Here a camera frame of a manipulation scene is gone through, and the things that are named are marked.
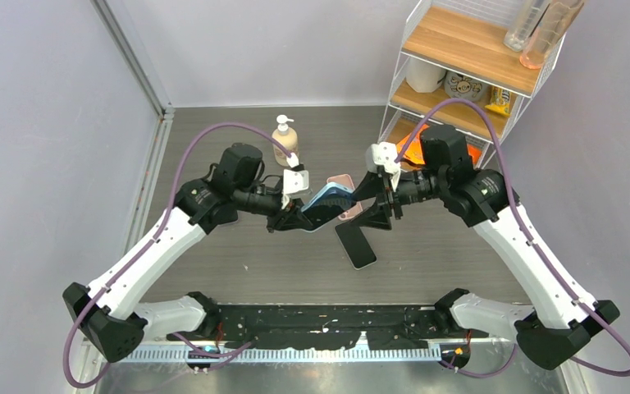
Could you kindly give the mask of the pink phone case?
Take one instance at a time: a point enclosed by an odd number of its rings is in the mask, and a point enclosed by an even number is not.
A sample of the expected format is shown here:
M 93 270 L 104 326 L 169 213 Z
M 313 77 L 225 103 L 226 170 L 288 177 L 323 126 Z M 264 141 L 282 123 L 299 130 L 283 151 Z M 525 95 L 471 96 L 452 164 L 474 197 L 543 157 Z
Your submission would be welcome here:
M 348 191 L 353 192 L 355 189 L 355 185 L 350 174 L 340 174 L 336 176 L 330 176 L 327 179 L 327 182 L 334 182 L 337 185 L 343 186 Z M 360 202 L 357 202 L 352 208 L 343 212 L 338 218 L 340 221 L 345 222 L 349 221 L 356 216 L 358 216 L 363 211 L 363 206 Z

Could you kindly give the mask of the phone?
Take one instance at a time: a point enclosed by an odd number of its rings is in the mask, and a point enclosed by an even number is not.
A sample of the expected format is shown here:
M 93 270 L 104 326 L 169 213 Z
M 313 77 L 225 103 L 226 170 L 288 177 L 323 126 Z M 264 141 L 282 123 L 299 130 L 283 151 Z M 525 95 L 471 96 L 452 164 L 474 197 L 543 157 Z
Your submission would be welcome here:
M 321 197 L 308 207 L 301 208 L 301 213 L 307 220 L 303 230 L 307 232 L 317 231 L 354 205 L 355 202 L 351 198 L 340 195 Z

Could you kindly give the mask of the black smartphone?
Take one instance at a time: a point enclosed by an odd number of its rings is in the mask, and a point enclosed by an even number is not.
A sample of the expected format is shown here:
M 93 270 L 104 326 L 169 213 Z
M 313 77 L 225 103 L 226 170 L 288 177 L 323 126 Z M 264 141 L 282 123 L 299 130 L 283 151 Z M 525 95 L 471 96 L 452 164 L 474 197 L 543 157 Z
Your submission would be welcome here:
M 360 227 L 342 223 L 335 227 L 335 232 L 354 269 L 366 268 L 377 261 L 377 256 Z

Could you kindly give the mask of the light blue phone case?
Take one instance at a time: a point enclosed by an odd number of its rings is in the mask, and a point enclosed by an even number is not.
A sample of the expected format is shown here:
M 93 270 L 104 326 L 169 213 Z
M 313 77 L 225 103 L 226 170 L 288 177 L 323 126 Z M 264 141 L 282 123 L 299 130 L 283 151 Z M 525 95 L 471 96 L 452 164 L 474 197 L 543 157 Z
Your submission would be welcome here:
M 318 207 L 339 207 L 343 212 L 352 208 L 356 201 L 353 192 L 334 182 L 326 183 L 302 208 L 303 212 Z

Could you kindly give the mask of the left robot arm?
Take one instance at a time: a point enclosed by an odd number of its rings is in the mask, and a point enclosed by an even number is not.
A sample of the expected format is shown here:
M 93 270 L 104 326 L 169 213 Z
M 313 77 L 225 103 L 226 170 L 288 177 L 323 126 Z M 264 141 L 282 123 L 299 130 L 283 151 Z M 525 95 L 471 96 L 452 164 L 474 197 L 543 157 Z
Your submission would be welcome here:
M 120 260 L 84 285 L 71 283 L 62 299 L 74 326 L 108 363 L 133 353 L 139 344 L 176 332 L 212 338 L 219 319 L 210 299 L 199 292 L 179 299 L 144 303 L 152 284 L 188 249 L 216 227 L 233 222 L 240 211 L 278 221 L 295 214 L 298 228 L 309 227 L 300 193 L 308 173 L 296 152 L 286 155 L 281 189 L 259 184 L 263 155 L 256 147 L 236 143 L 226 149 L 206 176 L 175 185 L 162 216 Z

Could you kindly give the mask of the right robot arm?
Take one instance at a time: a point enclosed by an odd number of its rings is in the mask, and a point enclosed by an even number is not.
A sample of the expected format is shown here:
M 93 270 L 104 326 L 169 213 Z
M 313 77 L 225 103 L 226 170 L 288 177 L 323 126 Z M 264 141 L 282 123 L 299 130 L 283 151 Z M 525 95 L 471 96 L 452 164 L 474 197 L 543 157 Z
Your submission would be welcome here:
M 388 230 L 402 208 L 429 199 L 473 229 L 502 258 L 526 292 L 528 305 L 486 300 L 455 289 L 434 305 L 436 328 L 447 337 L 476 330 L 515 343 L 537 366 L 552 370 L 575 356 L 612 323 L 619 310 L 610 300 L 596 300 L 567 273 L 550 250 L 540 245 L 525 208 L 504 177 L 478 170 L 465 136 L 452 126 L 435 125 L 419 137 L 423 165 L 403 172 L 395 144 L 372 144 L 366 153 L 367 174 L 357 187 L 358 199 L 373 204 L 354 225 Z

